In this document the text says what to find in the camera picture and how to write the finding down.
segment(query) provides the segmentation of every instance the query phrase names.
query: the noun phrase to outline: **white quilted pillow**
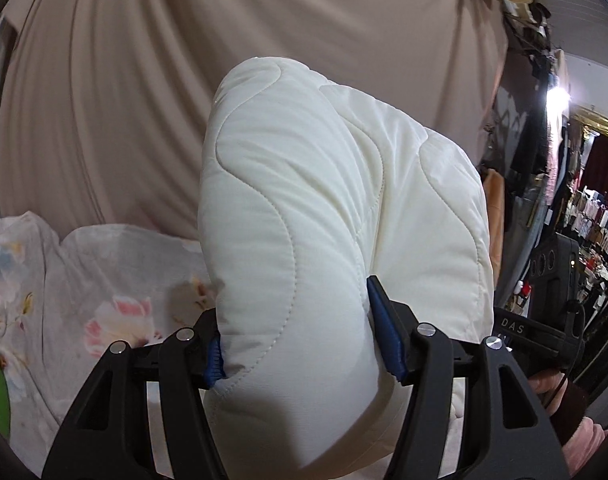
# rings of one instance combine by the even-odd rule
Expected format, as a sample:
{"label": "white quilted pillow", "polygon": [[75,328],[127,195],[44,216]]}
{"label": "white quilted pillow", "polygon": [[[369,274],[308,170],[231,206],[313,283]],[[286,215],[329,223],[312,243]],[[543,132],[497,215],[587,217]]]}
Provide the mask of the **white quilted pillow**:
{"label": "white quilted pillow", "polygon": [[251,59],[220,85],[198,222],[227,375],[205,406],[233,480],[326,480],[392,452],[409,392],[374,342],[370,274],[450,337],[490,333],[466,155],[295,61]]}

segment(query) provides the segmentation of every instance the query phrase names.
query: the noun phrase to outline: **clamp jaw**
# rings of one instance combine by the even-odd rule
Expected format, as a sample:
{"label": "clamp jaw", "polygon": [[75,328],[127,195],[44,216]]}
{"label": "clamp jaw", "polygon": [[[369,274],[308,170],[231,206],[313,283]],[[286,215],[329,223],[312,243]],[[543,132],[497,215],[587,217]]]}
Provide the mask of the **clamp jaw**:
{"label": "clamp jaw", "polygon": [[[452,382],[466,378],[461,480],[566,480],[558,439],[526,377],[497,337],[449,339],[367,280],[386,369],[413,385],[386,480],[436,480],[449,427]],[[215,310],[164,342],[132,349],[116,341],[69,409],[43,480],[161,480],[153,464],[146,382],[158,381],[175,480],[226,480],[198,392],[224,376]]]}
{"label": "clamp jaw", "polygon": [[386,369],[413,392],[386,480],[438,478],[449,425],[452,381],[466,378],[458,469],[447,479],[566,480],[558,438],[540,400],[496,336],[480,344],[449,339],[389,300],[371,276],[367,290]]}

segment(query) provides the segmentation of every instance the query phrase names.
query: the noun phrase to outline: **red garment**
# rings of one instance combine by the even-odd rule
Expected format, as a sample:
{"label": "red garment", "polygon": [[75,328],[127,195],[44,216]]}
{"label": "red garment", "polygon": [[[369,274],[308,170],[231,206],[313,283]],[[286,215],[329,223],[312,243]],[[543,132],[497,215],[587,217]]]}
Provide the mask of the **red garment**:
{"label": "red garment", "polygon": [[580,189],[583,189],[584,186],[608,196],[608,137],[605,135],[595,137],[593,141],[593,147],[582,174]]}

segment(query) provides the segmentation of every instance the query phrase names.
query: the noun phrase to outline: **gold frame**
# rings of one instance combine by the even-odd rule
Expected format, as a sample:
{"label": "gold frame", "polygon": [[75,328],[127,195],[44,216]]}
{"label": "gold frame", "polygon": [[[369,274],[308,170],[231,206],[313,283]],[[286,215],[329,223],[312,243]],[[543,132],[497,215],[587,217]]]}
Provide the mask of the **gold frame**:
{"label": "gold frame", "polygon": [[588,129],[608,137],[608,119],[606,117],[580,105],[571,105],[571,107],[571,117],[573,119],[581,122]]}

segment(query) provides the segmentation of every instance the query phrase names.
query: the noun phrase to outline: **beige fabric backdrop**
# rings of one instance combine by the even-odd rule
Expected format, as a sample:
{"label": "beige fabric backdrop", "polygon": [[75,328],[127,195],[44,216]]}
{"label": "beige fabric backdrop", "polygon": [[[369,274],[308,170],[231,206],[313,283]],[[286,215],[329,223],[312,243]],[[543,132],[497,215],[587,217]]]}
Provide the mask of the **beige fabric backdrop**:
{"label": "beige fabric backdrop", "polygon": [[35,0],[2,97],[1,211],[61,236],[196,237],[210,102],[253,56],[368,92],[476,162],[505,53],[497,0]]}

